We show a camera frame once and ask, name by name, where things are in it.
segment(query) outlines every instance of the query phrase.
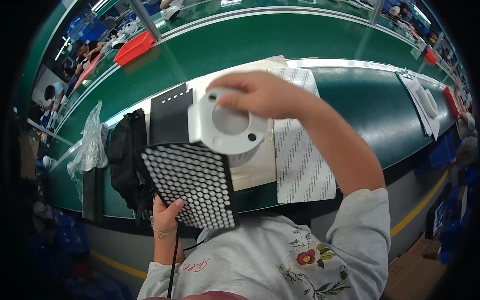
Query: woman's left hand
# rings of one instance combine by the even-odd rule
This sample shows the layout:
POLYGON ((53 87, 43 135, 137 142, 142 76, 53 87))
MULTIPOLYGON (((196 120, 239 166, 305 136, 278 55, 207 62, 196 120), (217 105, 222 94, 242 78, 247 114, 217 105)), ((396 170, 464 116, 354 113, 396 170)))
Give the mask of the woman's left hand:
POLYGON ((160 197, 156 196, 153 202, 153 224, 155 228, 162 232, 175 231, 175 227, 177 226, 175 217, 183 206, 183 200, 177 199, 168 207, 165 207, 160 197))

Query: woman's right hand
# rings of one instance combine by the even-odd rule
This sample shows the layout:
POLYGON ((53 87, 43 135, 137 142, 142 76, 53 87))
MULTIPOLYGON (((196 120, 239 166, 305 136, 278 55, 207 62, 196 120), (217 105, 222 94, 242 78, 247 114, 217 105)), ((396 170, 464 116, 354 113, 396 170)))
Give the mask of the woman's right hand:
POLYGON ((233 73, 214 80, 207 88, 227 87, 243 91, 220 97, 222 107, 249 111, 262 118, 300 119, 308 107, 321 99, 266 72, 233 73))

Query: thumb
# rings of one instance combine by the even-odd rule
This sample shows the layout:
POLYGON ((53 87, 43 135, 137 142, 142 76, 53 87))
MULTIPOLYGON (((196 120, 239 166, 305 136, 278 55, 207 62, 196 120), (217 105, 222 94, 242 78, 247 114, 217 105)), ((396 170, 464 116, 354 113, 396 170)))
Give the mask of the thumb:
POLYGON ((248 111, 248 96, 246 94, 228 94, 216 102, 218 106, 248 111))
POLYGON ((185 204, 182 199, 177 199, 167 207, 163 214, 166 215, 167 219, 174 219, 184 205, 185 204))

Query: red text print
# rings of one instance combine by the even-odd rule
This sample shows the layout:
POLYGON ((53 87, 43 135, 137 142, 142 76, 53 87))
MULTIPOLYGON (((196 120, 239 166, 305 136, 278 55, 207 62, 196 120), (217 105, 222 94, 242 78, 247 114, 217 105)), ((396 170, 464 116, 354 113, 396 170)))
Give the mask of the red text print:
POLYGON ((209 260, 210 260, 210 258, 207 259, 207 260, 204 259, 204 261, 202 261, 200 264, 192 264, 192 265, 190 265, 190 264, 187 264, 187 263, 186 263, 186 264, 185 264, 186 267, 183 268, 182 271, 187 270, 187 272, 190 272, 190 271, 194 271, 195 273, 200 272, 200 271, 203 270, 203 268, 206 267, 206 265, 208 264, 208 261, 209 261, 209 260))

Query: yellow floor line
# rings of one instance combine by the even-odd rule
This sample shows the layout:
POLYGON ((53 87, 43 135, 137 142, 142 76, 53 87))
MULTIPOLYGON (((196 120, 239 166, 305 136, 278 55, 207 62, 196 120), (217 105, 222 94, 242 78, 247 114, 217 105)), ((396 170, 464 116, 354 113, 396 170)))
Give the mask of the yellow floor line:
POLYGON ((428 204, 428 202, 430 202, 430 200, 432 199, 432 197, 437 193, 437 191, 440 189, 440 187, 442 186, 443 182, 445 181, 445 179, 447 178, 447 175, 448 175, 448 170, 445 171, 445 173, 443 174, 442 178, 440 178, 440 180, 437 182, 437 184, 433 187, 433 189, 430 191, 430 193, 428 193, 428 195, 425 197, 425 199, 422 200, 422 202, 420 202, 420 204, 415 207, 414 210, 412 210, 403 220, 400 221, 400 223, 398 223, 395 227, 393 227, 391 230, 390 230, 390 237, 394 237, 397 233, 399 233, 400 231, 402 231, 402 229, 408 224, 410 223, 418 214, 419 212, 422 211, 422 209, 425 208, 425 206, 428 204))
POLYGON ((136 277, 141 278, 141 279, 147 278, 147 273, 146 272, 142 272, 142 271, 136 270, 134 268, 127 267, 124 264, 117 263, 116 261, 111 260, 108 257, 105 257, 105 256, 103 256, 103 255, 101 255, 101 254, 99 254, 99 253, 97 253, 93 250, 90 250, 90 254, 93 257, 103 261, 104 263, 109 264, 112 267, 117 268, 117 269, 119 269, 119 270, 121 270, 125 273, 128 273, 130 275, 136 276, 136 277))
MULTIPOLYGON (((422 209, 424 209, 424 207, 428 204, 428 202, 430 202, 432 197, 440 189, 443 182, 447 178, 447 175, 448 175, 448 170, 445 171, 442 178, 440 178, 438 183, 433 187, 433 189, 430 191, 430 193, 428 193, 428 195, 425 197, 425 199, 423 199, 422 202, 420 202, 420 204, 417 207, 415 207, 415 209, 412 210, 408 214, 408 216, 406 216, 400 223, 398 223, 395 227, 392 228, 392 230, 390 231, 390 236, 391 237, 394 237, 397 233, 399 233, 408 223, 410 223, 410 221, 412 221, 419 214, 419 212, 422 211, 422 209)), ((99 253, 97 253, 93 250, 90 250, 90 254, 93 257, 103 261, 104 263, 109 264, 112 267, 117 268, 117 269, 119 269, 119 270, 121 270, 125 273, 128 273, 130 275, 136 276, 136 277, 141 278, 141 279, 147 278, 147 273, 146 272, 142 272, 142 271, 127 267, 124 264, 117 263, 116 261, 111 260, 108 257, 105 257, 105 256, 103 256, 103 255, 101 255, 101 254, 99 254, 99 253)))

